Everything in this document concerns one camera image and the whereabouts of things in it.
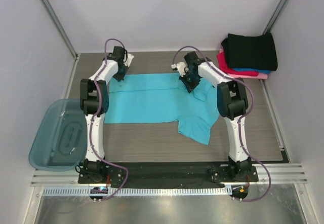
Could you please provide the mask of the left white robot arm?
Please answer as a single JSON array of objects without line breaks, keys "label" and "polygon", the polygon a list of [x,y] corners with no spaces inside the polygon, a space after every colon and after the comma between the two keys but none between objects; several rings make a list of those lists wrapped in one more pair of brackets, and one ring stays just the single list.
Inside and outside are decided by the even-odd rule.
[{"label": "left white robot arm", "polygon": [[133,58],[124,47],[115,46],[111,53],[105,54],[99,69],[80,82],[80,108],[86,119],[87,149],[78,183],[103,183],[108,178],[103,148],[103,125],[109,108],[107,84],[111,79],[123,80]]}]

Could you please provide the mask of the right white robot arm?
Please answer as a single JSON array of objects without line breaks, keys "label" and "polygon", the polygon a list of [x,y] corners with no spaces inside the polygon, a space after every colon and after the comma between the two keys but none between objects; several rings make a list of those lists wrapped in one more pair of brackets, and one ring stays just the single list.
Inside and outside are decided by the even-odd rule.
[{"label": "right white robot arm", "polygon": [[206,79],[217,89],[217,109],[225,120],[229,137],[228,175],[234,181],[248,179],[252,159],[245,137],[245,117],[249,104],[243,80],[232,78],[217,68],[208,58],[199,58],[195,52],[184,56],[184,62],[172,64],[187,91],[192,92]]}]

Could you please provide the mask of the cyan t shirt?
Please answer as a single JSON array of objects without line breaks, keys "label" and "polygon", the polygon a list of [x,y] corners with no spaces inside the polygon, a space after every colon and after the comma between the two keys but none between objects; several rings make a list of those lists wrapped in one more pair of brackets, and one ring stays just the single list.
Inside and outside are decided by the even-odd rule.
[{"label": "cyan t shirt", "polygon": [[178,122],[178,133],[207,145],[218,117],[217,91],[206,79],[192,92],[176,73],[131,74],[109,83],[106,124]]}]

